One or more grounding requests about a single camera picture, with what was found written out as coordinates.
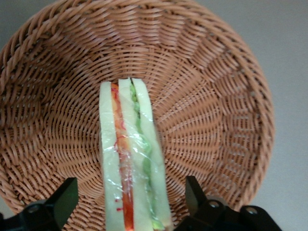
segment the table surface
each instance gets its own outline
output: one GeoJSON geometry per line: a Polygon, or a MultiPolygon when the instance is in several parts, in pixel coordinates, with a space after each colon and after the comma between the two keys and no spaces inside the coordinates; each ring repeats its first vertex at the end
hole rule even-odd
{"type": "MultiPolygon", "coordinates": [[[[0,49],[53,0],[1,0],[0,49]]],[[[242,36],[268,80],[275,108],[272,159],[252,204],[284,231],[308,227],[308,1],[198,0],[242,36]]],[[[13,213],[0,198],[5,217],[13,213]]]]}

